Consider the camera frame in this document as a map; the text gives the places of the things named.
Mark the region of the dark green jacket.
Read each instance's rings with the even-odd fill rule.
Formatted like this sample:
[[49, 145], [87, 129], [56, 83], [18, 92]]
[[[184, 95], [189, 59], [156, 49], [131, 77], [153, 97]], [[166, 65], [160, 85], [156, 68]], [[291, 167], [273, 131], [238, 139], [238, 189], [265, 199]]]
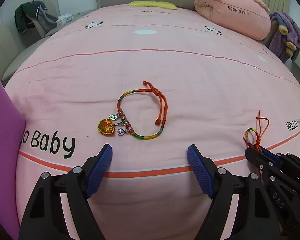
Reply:
[[36, 18], [39, 7], [47, 9], [42, 1], [32, 1], [21, 4], [14, 12], [14, 21], [19, 33], [25, 33], [27, 29], [34, 28], [34, 23], [29, 19]]

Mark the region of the purple plastic basin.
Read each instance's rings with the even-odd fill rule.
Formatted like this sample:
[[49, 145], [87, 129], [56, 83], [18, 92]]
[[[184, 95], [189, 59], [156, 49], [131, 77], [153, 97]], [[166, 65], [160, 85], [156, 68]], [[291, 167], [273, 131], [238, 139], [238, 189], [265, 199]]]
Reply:
[[15, 177], [24, 129], [24, 117], [0, 82], [0, 225], [10, 239], [19, 236]]

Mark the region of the pink folded quilt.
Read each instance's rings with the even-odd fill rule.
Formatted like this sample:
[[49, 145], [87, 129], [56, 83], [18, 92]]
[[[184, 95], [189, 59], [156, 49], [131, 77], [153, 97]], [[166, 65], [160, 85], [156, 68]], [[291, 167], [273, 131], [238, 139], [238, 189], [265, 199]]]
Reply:
[[257, 41], [270, 32], [270, 10], [261, 0], [195, 0], [194, 8], [211, 22]]

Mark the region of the beige chair with clothes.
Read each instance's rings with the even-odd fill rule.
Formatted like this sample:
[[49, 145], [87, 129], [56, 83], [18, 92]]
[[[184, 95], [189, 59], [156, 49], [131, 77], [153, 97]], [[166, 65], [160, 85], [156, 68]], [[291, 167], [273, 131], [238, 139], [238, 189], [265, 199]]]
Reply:
[[36, 18], [29, 16], [41, 38], [52, 36], [63, 28], [63, 26], [58, 26], [56, 21], [54, 21], [54, 18], [59, 16], [55, 4], [50, 0], [43, 0], [43, 3], [47, 9], [38, 9]]

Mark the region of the beige front chair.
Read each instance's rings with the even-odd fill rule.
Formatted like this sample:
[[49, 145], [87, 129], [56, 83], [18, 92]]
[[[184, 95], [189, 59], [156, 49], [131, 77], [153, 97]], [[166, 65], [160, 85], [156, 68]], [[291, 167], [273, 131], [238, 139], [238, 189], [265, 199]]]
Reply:
[[20, 66], [49, 38], [42, 38], [21, 51], [11, 28], [0, 25], [0, 81], [6, 85]]

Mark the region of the white tissue pack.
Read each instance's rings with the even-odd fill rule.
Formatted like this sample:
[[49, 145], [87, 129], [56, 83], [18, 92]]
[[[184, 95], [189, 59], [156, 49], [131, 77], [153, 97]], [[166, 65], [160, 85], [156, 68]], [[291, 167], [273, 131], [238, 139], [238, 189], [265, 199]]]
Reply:
[[74, 20], [74, 15], [71, 13], [66, 13], [64, 15], [58, 16], [57, 25], [62, 26]]

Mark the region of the yellow small pillow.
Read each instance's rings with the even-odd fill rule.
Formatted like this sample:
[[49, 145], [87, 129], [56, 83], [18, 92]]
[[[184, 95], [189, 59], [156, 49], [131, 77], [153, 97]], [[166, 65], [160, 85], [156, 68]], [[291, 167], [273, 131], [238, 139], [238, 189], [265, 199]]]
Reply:
[[176, 10], [177, 7], [170, 2], [163, 1], [133, 1], [128, 4], [129, 7], [149, 7], [149, 8], [163, 8]]

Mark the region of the purple blanket with toy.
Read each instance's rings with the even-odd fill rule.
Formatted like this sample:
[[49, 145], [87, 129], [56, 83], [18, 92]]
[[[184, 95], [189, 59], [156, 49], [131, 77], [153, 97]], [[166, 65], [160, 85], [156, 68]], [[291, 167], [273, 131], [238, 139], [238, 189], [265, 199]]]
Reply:
[[263, 44], [282, 62], [292, 62], [300, 54], [300, 28], [284, 12], [272, 12], [270, 32]]

